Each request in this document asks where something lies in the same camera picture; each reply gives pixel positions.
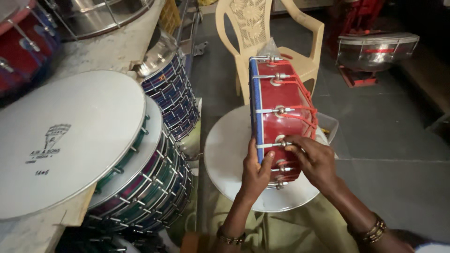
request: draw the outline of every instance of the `beige plastic chair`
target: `beige plastic chair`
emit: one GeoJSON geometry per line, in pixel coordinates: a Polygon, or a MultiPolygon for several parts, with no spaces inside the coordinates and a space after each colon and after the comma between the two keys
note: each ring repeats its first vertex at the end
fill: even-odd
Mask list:
{"type": "MultiPolygon", "coordinates": [[[[281,0],[281,2],[297,23],[313,32],[312,49],[309,57],[286,47],[278,48],[282,57],[283,55],[288,55],[292,58],[283,57],[291,62],[302,82],[312,79],[312,81],[305,84],[306,89],[312,94],[319,70],[324,24],[300,11],[292,0],[281,0]]],[[[217,4],[217,32],[228,51],[234,56],[237,69],[236,91],[239,96],[239,90],[242,89],[245,104],[250,103],[248,59],[256,56],[258,50],[270,39],[269,19],[271,5],[272,0],[219,0],[217,4]],[[229,17],[238,38],[240,53],[231,45],[225,33],[225,14],[229,17]]]]}

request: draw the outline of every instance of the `forearm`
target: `forearm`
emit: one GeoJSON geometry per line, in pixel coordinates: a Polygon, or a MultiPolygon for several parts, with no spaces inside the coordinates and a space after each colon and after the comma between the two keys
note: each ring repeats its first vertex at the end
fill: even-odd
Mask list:
{"type": "MultiPolygon", "coordinates": [[[[349,227],[355,233],[366,233],[372,229],[376,216],[338,179],[336,187],[324,190],[324,196],[336,207],[349,227]]],[[[375,253],[411,253],[407,244],[398,240],[386,230],[380,240],[370,244],[359,244],[361,252],[375,253]]]]}
{"type": "MultiPolygon", "coordinates": [[[[231,206],[227,218],[222,225],[222,232],[233,238],[240,237],[245,230],[245,222],[252,208],[253,202],[246,199],[241,192],[236,195],[236,199],[231,206]]],[[[230,245],[216,239],[211,252],[214,253],[237,253],[240,252],[240,245],[230,245]]]]}

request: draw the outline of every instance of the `hand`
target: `hand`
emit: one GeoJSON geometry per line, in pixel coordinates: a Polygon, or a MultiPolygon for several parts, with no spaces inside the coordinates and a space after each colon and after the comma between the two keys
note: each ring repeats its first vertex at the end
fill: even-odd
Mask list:
{"type": "Polygon", "coordinates": [[[238,193],[241,198],[248,200],[252,205],[269,184],[270,167],[272,166],[272,161],[275,156],[275,152],[270,151],[264,157],[260,165],[258,163],[255,144],[255,138],[251,138],[248,143],[247,157],[243,162],[244,171],[242,172],[242,186],[238,193]]]}
{"type": "Polygon", "coordinates": [[[303,173],[312,185],[322,193],[337,188],[339,178],[336,175],[334,151],[331,147],[301,136],[287,136],[284,141],[293,144],[286,146],[285,150],[297,156],[303,173]]]}

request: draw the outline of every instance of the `orange rope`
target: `orange rope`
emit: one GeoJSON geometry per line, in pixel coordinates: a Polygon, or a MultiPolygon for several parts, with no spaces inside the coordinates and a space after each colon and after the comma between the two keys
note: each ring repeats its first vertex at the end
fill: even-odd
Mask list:
{"type": "Polygon", "coordinates": [[[311,122],[309,122],[304,117],[297,116],[297,115],[290,115],[290,114],[285,114],[284,113],[284,114],[281,114],[280,116],[298,118],[298,119],[303,120],[304,122],[306,122],[306,124],[309,125],[309,127],[305,131],[305,135],[307,135],[308,132],[311,130],[311,138],[315,139],[315,130],[317,129],[317,124],[318,124],[317,118],[315,116],[315,114],[317,113],[317,109],[315,109],[313,107],[313,105],[312,105],[311,93],[306,90],[305,86],[303,85],[302,81],[298,77],[297,73],[295,72],[294,68],[292,67],[292,65],[290,64],[289,61],[287,61],[287,60],[280,60],[278,62],[271,62],[270,64],[271,65],[289,65],[291,67],[292,71],[294,72],[294,78],[295,78],[294,81],[275,81],[274,80],[274,82],[275,83],[279,83],[279,84],[289,84],[289,83],[297,84],[297,86],[300,89],[301,93],[307,98],[306,100],[308,102],[309,107],[308,106],[304,106],[304,105],[295,105],[295,106],[289,106],[289,108],[300,108],[300,109],[306,109],[306,110],[311,111],[311,122]]]}

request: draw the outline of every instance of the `bracelet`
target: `bracelet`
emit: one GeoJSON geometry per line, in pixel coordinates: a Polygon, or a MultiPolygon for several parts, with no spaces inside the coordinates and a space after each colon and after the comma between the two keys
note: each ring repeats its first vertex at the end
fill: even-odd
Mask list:
{"type": "Polygon", "coordinates": [[[349,226],[347,226],[348,232],[355,238],[355,240],[363,243],[374,243],[381,239],[384,231],[387,229],[386,223],[378,214],[373,213],[377,218],[375,225],[367,233],[354,233],[349,226]]]}
{"type": "Polygon", "coordinates": [[[238,238],[228,237],[222,232],[222,226],[217,230],[217,238],[226,244],[241,245],[245,240],[245,233],[238,238]]]}

